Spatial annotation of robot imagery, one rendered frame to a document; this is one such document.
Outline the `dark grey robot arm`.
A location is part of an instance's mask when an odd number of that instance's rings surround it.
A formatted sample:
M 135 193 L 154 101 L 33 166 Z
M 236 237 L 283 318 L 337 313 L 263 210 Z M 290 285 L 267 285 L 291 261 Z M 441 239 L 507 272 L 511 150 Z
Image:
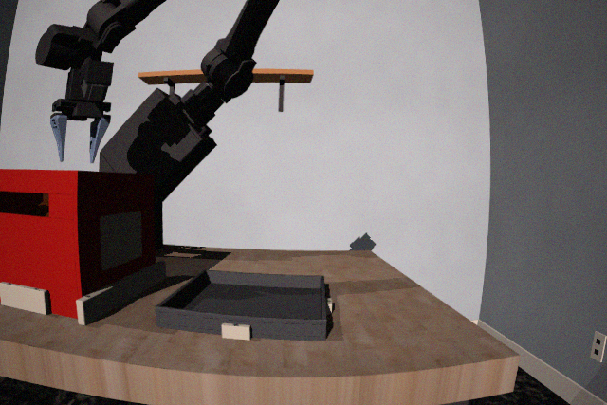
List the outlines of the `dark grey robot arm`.
M 37 45 L 36 64 L 61 70 L 71 67 L 66 99 L 103 102 L 111 86 L 114 63 L 102 61 L 102 52 L 112 53 L 121 38 L 165 1 L 100 0 L 87 13 L 83 28 L 50 25 Z M 206 83 L 190 89 L 182 100 L 175 93 L 169 97 L 202 136 L 211 133 L 207 123 L 214 112 L 251 86 L 256 66 L 252 56 L 279 1 L 247 0 L 227 37 L 219 39 L 201 62 Z

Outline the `orange bottle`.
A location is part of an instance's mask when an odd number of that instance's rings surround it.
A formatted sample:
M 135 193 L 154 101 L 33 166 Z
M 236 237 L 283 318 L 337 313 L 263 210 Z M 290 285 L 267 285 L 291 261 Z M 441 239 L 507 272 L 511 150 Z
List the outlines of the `orange bottle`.
M 49 193 L 43 193 L 43 202 L 36 206 L 31 215 L 45 216 L 49 212 L 48 197 Z

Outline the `red crate with dividers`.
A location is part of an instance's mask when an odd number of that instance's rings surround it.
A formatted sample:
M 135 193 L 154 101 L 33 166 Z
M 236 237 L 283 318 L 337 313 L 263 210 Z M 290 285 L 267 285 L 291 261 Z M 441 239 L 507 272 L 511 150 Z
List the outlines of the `red crate with dividers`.
M 49 193 L 49 217 L 31 215 Z M 47 290 L 52 314 L 156 262 L 155 175 L 0 169 L 0 283 Z

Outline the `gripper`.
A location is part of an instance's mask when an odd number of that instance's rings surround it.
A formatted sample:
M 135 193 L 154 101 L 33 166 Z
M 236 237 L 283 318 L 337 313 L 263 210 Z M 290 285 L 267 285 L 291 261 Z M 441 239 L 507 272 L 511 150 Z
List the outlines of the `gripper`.
M 62 108 L 60 108 L 60 106 L 62 106 Z M 104 115 L 102 110 L 105 112 L 110 112 L 111 102 L 58 99 L 52 103 L 52 112 L 62 112 L 54 113 L 50 116 L 50 124 L 57 142 L 61 162 L 64 161 L 64 145 L 67 121 L 86 121 L 87 118 L 92 118 L 94 121 L 90 123 L 90 163 L 94 163 L 101 140 L 111 121 L 111 115 Z

